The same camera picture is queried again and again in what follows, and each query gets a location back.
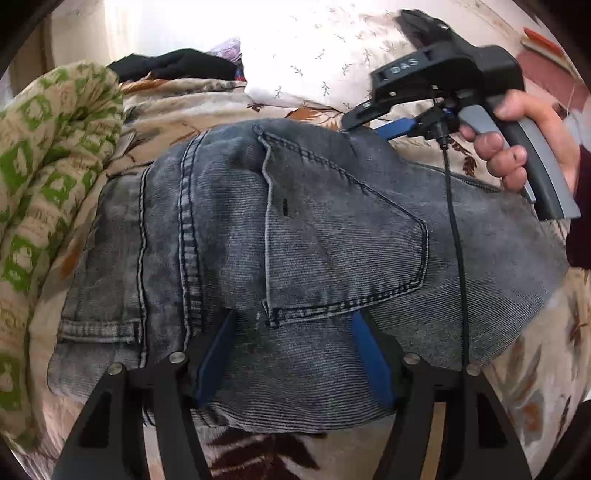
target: jeans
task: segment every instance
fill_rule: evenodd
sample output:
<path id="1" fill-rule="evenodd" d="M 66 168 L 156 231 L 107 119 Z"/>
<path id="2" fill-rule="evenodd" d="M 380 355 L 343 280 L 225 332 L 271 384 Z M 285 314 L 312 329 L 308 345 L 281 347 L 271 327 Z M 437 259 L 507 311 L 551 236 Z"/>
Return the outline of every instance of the jeans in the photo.
<path id="1" fill-rule="evenodd" d="M 452 178 L 470 361 L 483 365 L 560 285 L 564 247 L 519 195 Z M 109 364 L 151 365 L 238 314 L 198 424 L 320 432 L 388 414 L 350 320 L 367 307 L 406 351 L 460 367 L 460 294 L 444 173 L 365 128 L 288 119 L 215 128 L 102 191 L 48 382 L 85 399 Z"/>

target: handheld tool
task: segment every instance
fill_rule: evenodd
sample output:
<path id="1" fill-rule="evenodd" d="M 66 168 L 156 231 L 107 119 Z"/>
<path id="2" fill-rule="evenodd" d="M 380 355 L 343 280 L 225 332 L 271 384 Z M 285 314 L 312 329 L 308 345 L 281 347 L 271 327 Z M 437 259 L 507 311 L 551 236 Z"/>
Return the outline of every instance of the handheld tool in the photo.
<path id="1" fill-rule="evenodd" d="M 579 207 L 538 126 L 527 118 L 503 122 L 494 115 L 508 89 L 524 90 L 521 68 L 511 54 L 499 46 L 475 47 L 445 22 L 419 10 L 402 10 L 400 19 L 410 38 L 426 46 L 374 70 L 372 97 L 343 116 L 343 129 L 385 115 L 394 105 L 432 99 L 434 108 L 447 114 L 449 132 L 456 132 L 462 121 L 478 134 L 500 133 L 506 147 L 525 148 L 528 184 L 524 195 L 540 220 L 578 218 Z M 422 136 L 429 127 L 424 116 L 428 112 L 412 125 L 411 119 L 404 119 L 410 125 L 407 132 L 404 127 L 391 128 L 396 136 Z"/>
<path id="2" fill-rule="evenodd" d="M 70 432 L 53 480 L 149 480 L 142 411 L 150 406 L 167 480 L 207 480 L 207 462 L 191 419 L 216 392 L 232 349 L 235 313 L 223 309 L 185 352 L 146 368 L 112 364 Z"/>
<path id="3" fill-rule="evenodd" d="M 405 353 L 367 310 L 355 314 L 352 332 L 375 397 L 396 410 L 374 480 L 421 478 L 435 402 L 446 404 L 438 480 L 531 479 L 515 429 L 480 368 L 437 368 Z"/>

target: finger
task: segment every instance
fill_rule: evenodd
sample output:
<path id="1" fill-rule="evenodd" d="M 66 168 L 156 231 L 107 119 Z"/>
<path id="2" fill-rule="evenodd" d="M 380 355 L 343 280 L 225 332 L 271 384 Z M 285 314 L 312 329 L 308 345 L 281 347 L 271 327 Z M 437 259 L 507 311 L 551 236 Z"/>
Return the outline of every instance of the finger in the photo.
<path id="1" fill-rule="evenodd" d="M 527 152 L 521 145 L 501 150 L 486 164 L 489 173 L 494 177 L 503 178 L 525 165 Z"/>
<path id="2" fill-rule="evenodd" d="M 520 90 L 509 90 L 505 100 L 495 109 L 504 121 L 517 121 L 528 116 L 539 127 L 560 163 L 571 191 L 576 187 L 580 149 L 551 105 Z"/>
<path id="3" fill-rule="evenodd" d="M 502 182 L 505 190 L 517 193 L 525 187 L 526 181 L 527 172 L 525 171 L 525 168 L 519 167 L 504 177 Z"/>
<path id="4" fill-rule="evenodd" d="M 474 139 L 476 138 L 476 132 L 464 124 L 460 125 L 460 135 L 469 142 L 474 142 Z"/>
<path id="5" fill-rule="evenodd" d="M 496 132 L 477 135 L 474 150 L 482 160 L 488 160 L 503 149 L 503 137 Z"/>

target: patterned blanket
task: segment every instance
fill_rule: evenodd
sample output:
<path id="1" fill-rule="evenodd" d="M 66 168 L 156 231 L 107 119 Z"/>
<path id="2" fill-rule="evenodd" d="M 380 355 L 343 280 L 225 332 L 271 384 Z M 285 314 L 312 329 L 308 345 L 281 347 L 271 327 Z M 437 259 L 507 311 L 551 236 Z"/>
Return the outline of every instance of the patterned blanket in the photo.
<path id="1" fill-rule="evenodd" d="M 119 139 L 116 75 L 93 63 L 53 70 L 0 112 L 0 430 L 34 438 L 25 333 L 61 242 Z"/>
<path id="2" fill-rule="evenodd" d="M 254 103 L 244 83 L 220 80 L 147 80 L 124 86 L 125 123 L 113 160 L 99 175 L 51 265 L 33 314 L 30 368 L 34 417 L 39 443 L 20 461 L 34 479 L 49 480 L 63 443 L 81 409 L 57 398 L 46 384 L 61 308 L 73 270 L 91 228 L 98 196 L 108 175 L 140 169 L 171 145 L 215 125 L 254 118 L 306 121 L 338 129 L 341 113 L 312 108 L 280 108 Z M 428 143 L 398 139 L 392 145 L 403 156 L 441 164 L 441 154 Z M 450 152 L 453 170 L 493 182 L 471 145 L 456 138 Z M 564 238 L 566 230 L 556 223 Z M 591 371 L 591 278 L 571 269 L 546 308 L 522 335 L 486 369 L 507 409 L 536 475 L 589 389 Z M 437 405 L 433 432 L 441 432 L 444 406 Z M 214 478 L 220 480 L 370 479 L 381 456 L 393 417 L 354 429 L 315 436 L 256 434 L 226 427 L 202 428 L 199 436 Z M 163 479 L 153 428 L 145 429 L 152 479 Z M 439 446 L 433 442 L 423 478 L 434 478 Z"/>

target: white pillowcase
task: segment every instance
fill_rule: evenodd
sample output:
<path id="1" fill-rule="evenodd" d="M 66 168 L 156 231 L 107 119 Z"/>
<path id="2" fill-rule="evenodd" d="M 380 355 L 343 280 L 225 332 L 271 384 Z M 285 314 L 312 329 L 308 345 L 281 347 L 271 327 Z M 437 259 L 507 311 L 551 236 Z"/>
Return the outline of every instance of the white pillowcase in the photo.
<path id="1" fill-rule="evenodd" d="M 241 35 L 245 93 L 277 106 L 327 106 L 347 112 L 371 94 L 371 71 L 415 48 L 396 22 L 400 8 L 422 8 L 475 44 L 518 45 L 519 35 L 477 0 L 301 0 L 258 9 L 259 28 Z M 428 102 L 393 109 L 415 116 Z"/>

